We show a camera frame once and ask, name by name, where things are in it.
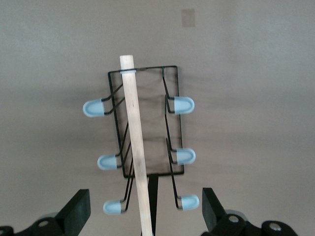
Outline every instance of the light blue rubber tip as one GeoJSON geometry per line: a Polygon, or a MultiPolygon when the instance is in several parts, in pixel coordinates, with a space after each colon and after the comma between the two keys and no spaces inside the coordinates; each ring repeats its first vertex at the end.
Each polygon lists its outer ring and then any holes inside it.
{"type": "Polygon", "coordinates": [[[87,117],[103,117],[104,115],[104,106],[102,99],[87,101],[83,105],[83,112],[87,117]]]}
{"type": "Polygon", "coordinates": [[[105,202],[103,211],[108,215],[119,215],[122,213],[122,204],[119,200],[105,202]]]}
{"type": "Polygon", "coordinates": [[[191,148],[177,149],[177,164],[191,164],[196,160],[196,153],[191,148]]]}
{"type": "Polygon", "coordinates": [[[191,113],[195,103],[190,97],[174,97],[174,110],[176,115],[191,113]]]}
{"type": "Polygon", "coordinates": [[[115,155],[100,156],[97,160],[97,166],[103,171],[116,170],[117,158],[115,155]]]}
{"type": "Polygon", "coordinates": [[[199,206],[199,198],[196,195],[182,196],[183,210],[193,210],[199,206]]]}

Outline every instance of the black metal frame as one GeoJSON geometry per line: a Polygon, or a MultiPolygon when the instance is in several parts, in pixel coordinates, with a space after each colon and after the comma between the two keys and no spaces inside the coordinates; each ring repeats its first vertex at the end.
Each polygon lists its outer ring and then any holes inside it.
{"type": "MultiPolygon", "coordinates": [[[[125,128],[124,136],[123,139],[121,139],[120,135],[120,125],[118,122],[118,114],[116,108],[124,101],[125,98],[120,99],[118,103],[116,103],[115,99],[115,94],[121,87],[123,86],[123,83],[121,81],[121,84],[117,87],[117,89],[113,89],[113,74],[124,72],[124,71],[145,71],[148,69],[161,69],[162,73],[162,80],[163,80],[163,85],[165,89],[165,104],[164,104],[164,117],[165,117],[165,126],[166,126],[166,132],[167,132],[167,138],[166,138],[166,146],[167,146],[167,156],[169,160],[169,166],[170,166],[170,172],[168,173],[153,173],[153,174],[148,174],[147,177],[149,178],[149,183],[148,183],[148,190],[149,190],[149,200],[150,200],[150,213],[151,213],[151,223],[152,223],[152,231],[153,234],[155,234],[156,231],[156,218],[157,218],[157,197],[158,197],[158,178],[159,177],[164,177],[164,176],[171,176],[172,177],[172,184],[173,184],[173,191],[174,191],[174,197],[175,197],[175,205],[177,209],[183,209],[182,206],[179,206],[178,200],[180,200],[182,197],[178,196],[177,194],[177,189],[176,189],[176,184],[175,184],[175,175],[183,175],[185,172],[184,166],[181,166],[180,171],[173,171],[173,164],[177,164],[176,161],[173,160],[171,152],[177,152],[176,149],[173,149],[172,144],[171,144],[171,135],[169,131],[169,126],[168,126],[168,120],[167,120],[167,114],[175,114],[174,110],[171,110],[169,100],[175,100],[174,96],[170,96],[165,80],[165,69],[166,68],[174,68],[175,69],[175,79],[176,79],[176,96],[179,95],[179,83],[178,83],[178,67],[175,65],[169,65],[169,66],[153,66],[153,67],[142,67],[142,68],[133,68],[133,69],[128,69],[128,70],[116,70],[116,71],[110,71],[108,72],[108,82],[109,82],[109,88],[110,88],[110,96],[107,97],[106,99],[102,99],[102,101],[107,101],[111,99],[112,101],[112,107],[113,109],[109,111],[108,113],[114,113],[114,119],[115,119],[115,126],[116,126],[116,134],[117,134],[117,140],[118,140],[118,146],[119,146],[119,153],[117,153],[115,156],[118,157],[120,156],[121,159],[121,165],[118,167],[122,167],[123,169],[123,175],[124,178],[127,178],[127,186],[126,186],[126,191],[125,191],[125,197],[120,201],[120,203],[126,202],[126,207],[122,212],[126,212],[128,209],[128,204],[129,204],[129,199],[130,199],[130,194],[131,194],[131,189],[132,189],[132,182],[134,178],[134,171],[132,171],[132,164],[133,160],[131,160],[131,165],[129,169],[129,173],[126,173],[125,169],[125,162],[126,158],[130,149],[130,144],[128,145],[127,151],[125,156],[123,155],[123,150],[124,150],[124,145],[125,145],[125,140],[126,140],[126,135],[128,131],[128,123],[125,128]]],[[[182,121],[181,121],[181,115],[177,115],[178,117],[178,122],[179,122],[179,132],[180,132],[180,148],[183,148],[183,138],[182,138],[182,121]]]]}
{"type": "MultiPolygon", "coordinates": [[[[118,114],[116,111],[116,108],[122,103],[123,99],[120,99],[118,103],[116,103],[116,99],[115,99],[115,94],[117,93],[117,91],[123,86],[123,84],[121,83],[117,89],[114,90],[114,86],[113,86],[113,75],[117,74],[117,73],[121,73],[124,71],[130,71],[130,70],[135,70],[135,71],[145,71],[148,69],[161,69],[161,73],[162,73],[162,80],[163,80],[163,84],[164,84],[164,89],[165,89],[165,124],[166,124],[166,130],[167,130],[167,137],[169,140],[169,145],[171,148],[171,151],[176,152],[175,149],[172,148],[171,145],[171,140],[170,140],[170,133],[169,133],[169,127],[168,127],[168,122],[167,122],[167,112],[170,114],[175,113],[175,111],[172,111],[170,109],[168,100],[174,100],[174,97],[169,95],[168,89],[167,89],[167,84],[165,81],[165,69],[166,68],[174,68],[175,69],[175,79],[176,79],[176,87],[177,87],[177,91],[176,91],[176,96],[179,96],[179,83],[178,83],[178,67],[175,65],[168,65],[168,66],[152,66],[152,67],[141,67],[141,68],[134,68],[134,69],[128,69],[128,70],[115,70],[115,71],[110,71],[108,72],[108,82],[109,82],[109,88],[110,88],[110,96],[106,98],[106,100],[111,99],[112,101],[112,107],[113,109],[110,111],[111,113],[114,113],[114,119],[115,119],[115,126],[116,126],[116,134],[117,134],[117,140],[118,140],[118,146],[119,146],[119,153],[116,154],[116,156],[120,156],[121,158],[121,166],[118,167],[122,167],[123,169],[123,175],[124,178],[128,178],[128,174],[126,173],[126,169],[124,167],[124,163],[126,161],[127,155],[123,156],[123,149],[124,149],[124,144],[125,144],[125,139],[126,139],[126,132],[127,132],[127,127],[125,130],[125,134],[123,139],[121,139],[121,135],[120,135],[120,126],[118,123],[118,114]]],[[[183,147],[183,139],[182,139],[182,122],[181,122],[181,115],[177,115],[178,116],[178,122],[179,122],[179,128],[180,128],[180,145],[181,148],[183,147]]],[[[162,176],[174,176],[174,175],[183,175],[185,172],[184,166],[181,167],[180,171],[176,171],[173,172],[172,170],[170,170],[170,172],[168,173],[153,173],[153,174],[148,174],[147,177],[150,177],[150,175],[158,175],[159,177],[162,176]]]]}

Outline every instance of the wooden dowel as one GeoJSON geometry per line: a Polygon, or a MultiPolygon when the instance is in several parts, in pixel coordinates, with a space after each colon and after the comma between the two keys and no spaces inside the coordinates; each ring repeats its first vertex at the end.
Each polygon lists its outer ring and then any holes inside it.
{"type": "MultiPolygon", "coordinates": [[[[120,56],[121,69],[133,69],[133,56],[120,56]]],[[[140,121],[139,101],[134,72],[122,74],[126,100],[129,133],[132,146],[133,166],[137,185],[141,229],[143,236],[152,236],[147,172],[140,121]]]]}

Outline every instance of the clamp jaw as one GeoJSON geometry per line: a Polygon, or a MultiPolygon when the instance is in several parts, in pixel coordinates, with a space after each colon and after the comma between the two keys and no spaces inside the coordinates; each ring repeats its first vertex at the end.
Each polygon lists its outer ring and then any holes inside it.
{"type": "Polygon", "coordinates": [[[240,214],[227,214],[212,188],[202,189],[202,214],[209,232],[201,236],[298,236],[283,222],[265,221],[258,228],[240,214]]]}
{"type": "Polygon", "coordinates": [[[11,226],[0,226],[1,236],[78,236],[91,214],[90,192],[79,190],[55,217],[35,221],[14,233],[11,226]]]}

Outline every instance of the screw head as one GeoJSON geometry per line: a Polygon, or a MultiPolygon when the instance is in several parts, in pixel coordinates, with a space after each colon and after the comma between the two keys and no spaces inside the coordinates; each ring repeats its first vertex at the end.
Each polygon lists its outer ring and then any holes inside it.
{"type": "Polygon", "coordinates": [[[269,227],[274,231],[281,231],[281,227],[277,223],[270,223],[269,227]]]}
{"type": "Polygon", "coordinates": [[[44,226],[46,226],[46,225],[48,225],[48,221],[47,220],[44,220],[44,221],[42,221],[42,222],[40,222],[39,224],[38,224],[38,226],[39,227],[44,227],[44,226]]]}
{"type": "Polygon", "coordinates": [[[239,222],[239,219],[235,215],[230,216],[228,219],[233,223],[239,222]]]}

